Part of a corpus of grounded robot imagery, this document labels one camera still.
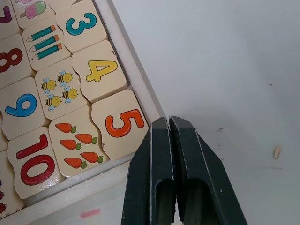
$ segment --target orange carrot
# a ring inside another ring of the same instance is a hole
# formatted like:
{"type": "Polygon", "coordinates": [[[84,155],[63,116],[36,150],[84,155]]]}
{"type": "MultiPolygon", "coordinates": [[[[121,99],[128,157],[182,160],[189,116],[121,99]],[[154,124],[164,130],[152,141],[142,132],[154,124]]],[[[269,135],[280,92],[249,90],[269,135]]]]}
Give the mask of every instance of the orange carrot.
{"type": "Polygon", "coordinates": [[[65,158],[65,162],[75,169],[78,169],[80,167],[82,169],[85,169],[87,166],[86,161],[82,162],[79,158],[65,158]]]}
{"type": "Polygon", "coordinates": [[[81,149],[81,143],[76,144],[74,140],[60,140],[60,144],[69,150],[81,149]]]}
{"type": "Polygon", "coordinates": [[[72,127],[69,123],[58,123],[55,124],[56,128],[64,133],[75,133],[76,132],[76,126],[72,127]]]}
{"type": "Polygon", "coordinates": [[[93,138],[92,135],[81,134],[81,135],[75,135],[75,137],[84,144],[97,143],[97,138],[96,137],[93,138]]]}
{"type": "Polygon", "coordinates": [[[103,156],[98,157],[98,154],[95,152],[83,152],[80,154],[82,158],[87,160],[90,163],[102,163],[103,162],[103,156]]]}

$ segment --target yellow number 4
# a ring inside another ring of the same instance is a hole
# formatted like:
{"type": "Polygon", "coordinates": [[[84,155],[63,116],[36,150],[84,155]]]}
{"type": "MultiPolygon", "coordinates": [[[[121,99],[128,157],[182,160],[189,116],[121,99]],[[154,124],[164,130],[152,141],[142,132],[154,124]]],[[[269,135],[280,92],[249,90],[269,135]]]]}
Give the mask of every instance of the yellow number 4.
{"type": "Polygon", "coordinates": [[[89,61],[90,75],[86,77],[87,82],[96,81],[99,82],[101,77],[115,71],[118,68],[118,64],[115,61],[89,61]]]}

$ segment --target ladybug illustration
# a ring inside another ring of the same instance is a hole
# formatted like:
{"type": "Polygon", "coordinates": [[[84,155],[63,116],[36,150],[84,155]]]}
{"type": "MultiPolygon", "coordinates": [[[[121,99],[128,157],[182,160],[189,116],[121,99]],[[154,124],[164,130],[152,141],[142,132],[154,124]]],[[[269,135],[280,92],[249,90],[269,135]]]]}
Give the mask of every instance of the ladybug illustration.
{"type": "Polygon", "coordinates": [[[4,203],[0,203],[0,213],[2,214],[3,212],[5,212],[7,206],[4,203]]]}
{"type": "Polygon", "coordinates": [[[0,200],[2,200],[4,197],[4,193],[2,191],[0,191],[0,200]]]}

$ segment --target wooden puzzle tile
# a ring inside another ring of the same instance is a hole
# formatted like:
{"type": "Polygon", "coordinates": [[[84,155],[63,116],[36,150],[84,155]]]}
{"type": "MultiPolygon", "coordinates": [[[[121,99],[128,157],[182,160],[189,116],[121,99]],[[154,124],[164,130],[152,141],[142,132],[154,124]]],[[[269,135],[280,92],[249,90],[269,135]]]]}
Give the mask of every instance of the wooden puzzle tile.
{"type": "Polygon", "coordinates": [[[50,7],[55,11],[58,12],[64,8],[67,8],[73,5],[76,0],[50,0],[50,7]]]}
{"type": "Polygon", "coordinates": [[[0,111],[2,130],[9,140],[48,124],[32,77],[0,90],[0,111]]]}
{"type": "Polygon", "coordinates": [[[55,16],[24,30],[23,40],[32,68],[39,71],[70,57],[72,54],[66,49],[63,39],[55,16]]]}
{"type": "Polygon", "coordinates": [[[21,35],[0,41],[0,89],[34,74],[21,35]]]}
{"type": "Polygon", "coordinates": [[[46,127],[10,141],[8,159],[15,171],[15,190],[22,199],[64,180],[46,127]]]}
{"type": "Polygon", "coordinates": [[[135,152],[148,125],[131,90],[124,90],[92,105],[92,119],[101,131],[105,153],[112,159],[135,152]]]}
{"type": "Polygon", "coordinates": [[[0,151],[4,151],[8,149],[8,140],[4,136],[2,131],[2,115],[0,113],[0,151]]]}
{"type": "Polygon", "coordinates": [[[8,161],[8,152],[0,153],[0,219],[21,210],[24,202],[14,187],[14,171],[8,161]]]}
{"type": "Polygon", "coordinates": [[[91,0],[84,0],[58,11],[56,21],[64,31],[65,45],[71,53],[107,39],[104,26],[91,0]]]}
{"type": "Polygon", "coordinates": [[[97,102],[127,87],[126,77],[109,41],[75,53],[72,64],[81,78],[81,91],[90,102],[97,102]]]}
{"type": "Polygon", "coordinates": [[[0,1],[0,31],[0,40],[22,33],[10,0],[0,1]]]}
{"type": "Polygon", "coordinates": [[[50,8],[49,0],[11,0],[19,26],[24,30],[55,12],[50,8]]]}
{"type": "Polygon", "coordinates": [[[40,70],[36,83],[48,119],[54,120],[88,104],[80,91],[79,76],[73,70],[72,58],[40,70]]]}
{"type": "Polygon", "coordinates": [[[74,176],[109,160],[103,152],[101,133],[85,106],[51,122],[49,133],[60,172],[74,176]]]}

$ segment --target white table surface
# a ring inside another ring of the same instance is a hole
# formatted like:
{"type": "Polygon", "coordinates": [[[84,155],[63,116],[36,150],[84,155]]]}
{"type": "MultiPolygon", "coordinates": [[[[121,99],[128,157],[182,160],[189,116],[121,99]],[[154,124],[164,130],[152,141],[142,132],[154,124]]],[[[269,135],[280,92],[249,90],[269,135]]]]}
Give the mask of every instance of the white table surface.
{"type": "Polygon", "coordinates": [[[298,224],[300,1],[109,2],[162,110],[222,158],[248,223],[298,224]]]}

